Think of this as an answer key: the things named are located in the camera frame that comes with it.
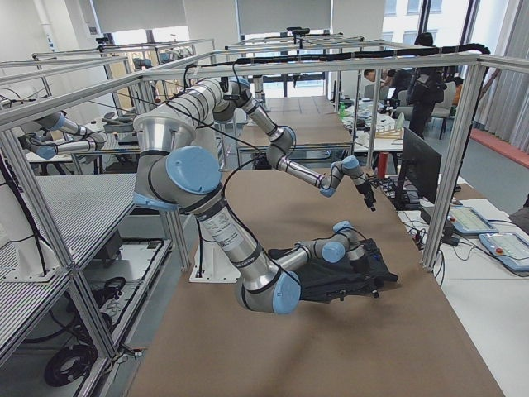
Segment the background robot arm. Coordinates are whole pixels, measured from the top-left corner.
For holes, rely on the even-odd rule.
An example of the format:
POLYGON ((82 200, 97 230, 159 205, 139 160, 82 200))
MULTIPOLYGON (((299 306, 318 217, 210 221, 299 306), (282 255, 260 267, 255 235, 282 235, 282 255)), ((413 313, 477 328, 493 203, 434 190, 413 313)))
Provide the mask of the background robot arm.
POLYGON ((18 137, 23 149, 49 160, 59 154, 99 151, 107 141, 105 132, 95 132, 54 112, 35 120, 40 127, 18 137))

